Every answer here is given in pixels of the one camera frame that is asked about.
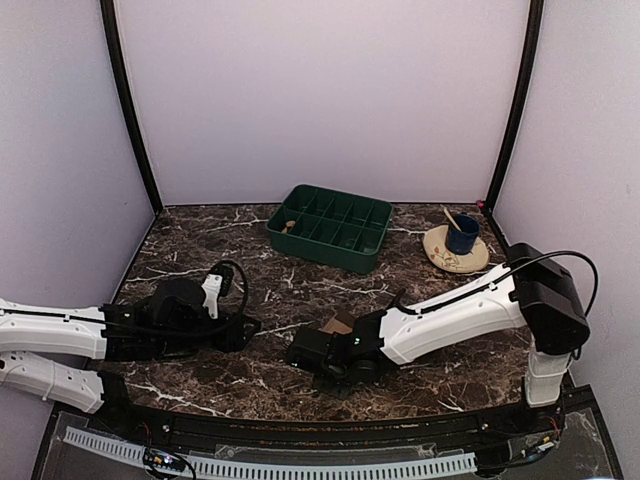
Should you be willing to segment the tan brown sock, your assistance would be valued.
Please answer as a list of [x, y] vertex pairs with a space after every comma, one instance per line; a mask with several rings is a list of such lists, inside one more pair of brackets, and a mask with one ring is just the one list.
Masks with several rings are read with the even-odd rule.
[[320, 331], [329, 334], [350, 334], [355, 321], [356, 318], [351, 313], [339, 311], [320, 328]]

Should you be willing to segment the brown argyle sock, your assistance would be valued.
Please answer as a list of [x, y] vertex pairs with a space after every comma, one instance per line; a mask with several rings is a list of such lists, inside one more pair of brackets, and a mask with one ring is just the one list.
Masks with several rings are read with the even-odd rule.
[[295, 220], [287, 221], [285, 227], [282, 229], [283, 234], [288, 234], [296, 225]]

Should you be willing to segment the green compartment tray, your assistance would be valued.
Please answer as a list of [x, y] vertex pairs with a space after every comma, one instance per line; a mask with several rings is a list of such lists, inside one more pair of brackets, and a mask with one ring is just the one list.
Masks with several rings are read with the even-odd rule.
[[[392, 214], [384, 200], [300, 184], [278, 206], [267, 230], [280, 253], [368, 274], [376, 268]], [[295, 227], [283, 234], [291, 220]]]

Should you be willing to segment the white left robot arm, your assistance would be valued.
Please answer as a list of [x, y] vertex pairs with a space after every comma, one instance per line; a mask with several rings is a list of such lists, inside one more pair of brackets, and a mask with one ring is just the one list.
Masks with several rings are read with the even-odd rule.
[[243, 350], [260, 330], [258, 320], [213, 314], [200, 297], [144, 298], [129, 305], [58, 309], [1, 303], [1, 382], [65, 403], [103, 421], [120, 436], [141, 427], [124, 379], [109, 371], [81, 370], [53, 354], [106, 362], [168, 361], [202, 351]]

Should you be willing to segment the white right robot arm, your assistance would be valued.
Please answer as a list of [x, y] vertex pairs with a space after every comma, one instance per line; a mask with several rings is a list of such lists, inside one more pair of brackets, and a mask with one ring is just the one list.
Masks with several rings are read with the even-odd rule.
[[530, 434], [547, 420], [568, 367], [590, 336], [587, 316], [593, 304], [581, 302], [571, 272], [557, 261], [560, 257], [597, 269], [584, 253], [541, 253], [519, 243], [506, 262], [471, 283], [412, 306], [396, 297], [390, 306], [357, 318], [348, 334], [314, 331], [318, 355], [309, 365], [334, 385], [369, 383], [386, 367], [407, 365], [489, 333], [527, 327], [531, 341], [525, 400], [511, 410], [510, 424]]

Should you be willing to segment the small circuit board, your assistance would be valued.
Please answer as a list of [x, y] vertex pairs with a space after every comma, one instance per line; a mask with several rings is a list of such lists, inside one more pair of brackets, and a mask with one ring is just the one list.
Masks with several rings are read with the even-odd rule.
[[152, 472], [182, 474], [187, 471], [184, 460], [168, 452], [155, 448], [147, 448], [143, 452], [142, 463]]

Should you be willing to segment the cream floral plate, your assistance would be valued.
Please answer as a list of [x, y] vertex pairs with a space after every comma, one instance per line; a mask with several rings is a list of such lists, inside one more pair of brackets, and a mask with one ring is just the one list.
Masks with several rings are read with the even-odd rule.
[[449, 273], [471, 274], [489, 265], [490, 253], [486, 243], [474, 239], [468, 251], [452, 250], [448, 225], [440, 225], [428, 230], [422, 240], [427, 259], [438, 269]]

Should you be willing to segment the dark blue mug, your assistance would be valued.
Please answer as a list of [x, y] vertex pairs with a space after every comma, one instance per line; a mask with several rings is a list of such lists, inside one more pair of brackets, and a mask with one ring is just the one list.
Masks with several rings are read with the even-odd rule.
[[449, 222], [445, 246], [453, 254], [467, 255], [472, 251], [479, 236], [480, 223], [466, 214], [457, 214], [453, 217], [462, 231], [457, 231]]

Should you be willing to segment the wooden spoon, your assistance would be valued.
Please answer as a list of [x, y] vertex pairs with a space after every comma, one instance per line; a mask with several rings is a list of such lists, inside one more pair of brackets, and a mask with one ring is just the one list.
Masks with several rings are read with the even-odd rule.
[[443, 211], [444, 211], [444, 214], [445, 214], [446, 218], [447, 218], [447, 219], [448, 219], [448, 221], [451, 223], [451, 225], [452, 225], [452, 226], [453, 226], [457, 231], [461, 232], [462, 230], [461, 230], [460, 226], [459, 226], [459, 225], [458, 225], [458, 223], [455, 221], [454, 217], [451, 215], [451, 213], [450, 213], [449, 209], [448, 209], [448, 208], [446, 208], [446, 207], [443, 207]]

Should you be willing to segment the black front table rail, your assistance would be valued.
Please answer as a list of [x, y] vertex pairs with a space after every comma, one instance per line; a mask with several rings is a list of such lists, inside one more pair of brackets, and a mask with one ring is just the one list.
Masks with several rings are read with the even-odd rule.
[[276, 422], [169, 412], [133, 405], [133, 418], [144, 422], [152, 439], [166, 446], [211, 444], [268, 447], [373, 447], [403, 443], [441, 446], [487, 445], [553, 431], [548, 413], [526, 415], [517, 404], [459, 414], [363, 422]]

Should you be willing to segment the black left frame post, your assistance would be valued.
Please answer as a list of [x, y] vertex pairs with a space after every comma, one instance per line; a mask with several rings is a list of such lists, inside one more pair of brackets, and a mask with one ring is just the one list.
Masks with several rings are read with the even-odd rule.
[[148, 201], [154, 215], [158, 216], [163, 211], [164, 205], [152, 172], [151, 162], [144, 145], [142, 130], [134, 105], [127, 67], [125, 65], [124, 51], [120, 39], [118, 20], [116, 18], [116, 4], [113, 0], [100, 0], [99, 4], [112, 76], [116, 86], [121, 113]]

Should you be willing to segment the black frame post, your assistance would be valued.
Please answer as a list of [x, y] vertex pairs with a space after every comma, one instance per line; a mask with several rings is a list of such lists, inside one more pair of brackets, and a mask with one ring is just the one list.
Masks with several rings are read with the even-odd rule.
[[152, 172], [151, 162], [144, 145], [142, 130], [134, 105], [127, 67], [125, 65], [124, 51], [120, 39], [118, 20], [116, 18], [116, 4], [113, 0], [100, 0], [99, 4], [112, 76], [116, 86], [121, 113], [148, 201], [154, 215], [158, 216], [163, 211], [164, 205]]
[[493, 215], [515, 148], [533, 74], [542, 26], [544, 4], [544, 0], [531, 0], [529, 2], [527, 23], [514, 93], [495, 168], [486, 198], [483, 202], [483, 213], [487, 217]]

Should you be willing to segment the black right frame post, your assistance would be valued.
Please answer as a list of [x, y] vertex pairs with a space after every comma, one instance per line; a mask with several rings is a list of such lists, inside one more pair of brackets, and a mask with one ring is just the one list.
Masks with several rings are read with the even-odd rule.
[[533, 74], [542, 26], [544, 4], [544, 0], [531, 0], [529, 2], [527, 23], [514, 93], [495, 168], [486, 198], [483, 202], [483, 213], [487, 217], [493, 215], [515, 148]]

